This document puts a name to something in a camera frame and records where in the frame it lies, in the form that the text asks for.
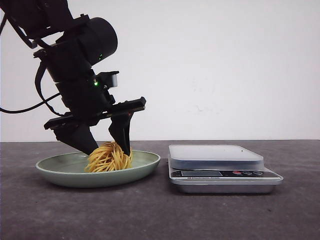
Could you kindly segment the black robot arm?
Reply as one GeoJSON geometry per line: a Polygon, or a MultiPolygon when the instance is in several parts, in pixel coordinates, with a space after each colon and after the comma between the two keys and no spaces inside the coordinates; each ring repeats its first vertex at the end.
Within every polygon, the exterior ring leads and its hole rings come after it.
{"type": "Polygon", "coordinates": [[[44,127],[56,138],[85,153],[97,147],[90,127],[110,118],[109,132],[125,154],[130,149],[130,121],[134,112],[145,108],[146,100],[116,103],[109,89],[117,85],[117,72],[95,74],[92,67],[112,55],[118,46],[116,32],[103,18],[82,14],[73,18],[65,0],[3,0],[4,21],[40,59],[35,87],[41,90],[44,72],[49,72],[64,105],[44,127]]]}

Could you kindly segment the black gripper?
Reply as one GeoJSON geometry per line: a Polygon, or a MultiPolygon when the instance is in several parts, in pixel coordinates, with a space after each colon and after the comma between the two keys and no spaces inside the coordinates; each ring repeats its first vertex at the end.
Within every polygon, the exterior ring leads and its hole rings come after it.
{"type": "Polygon", "coordinates": [[[96,75],[84,84],[68,83],[61,88],[65,89],[62,101],[70,109],[70,113],[50,119],[44,124],[46,130],[54,130],[57,140],[90,155],[98,145],[89,126],[111,118],[108,128],[111,136],[121,150],[127,156],[130,155],[130,122],[134,112],[145,109],[146,99],[143,96],[116,103],[113,95],[109,94],[109,89],[100,86],[96,75]]]}

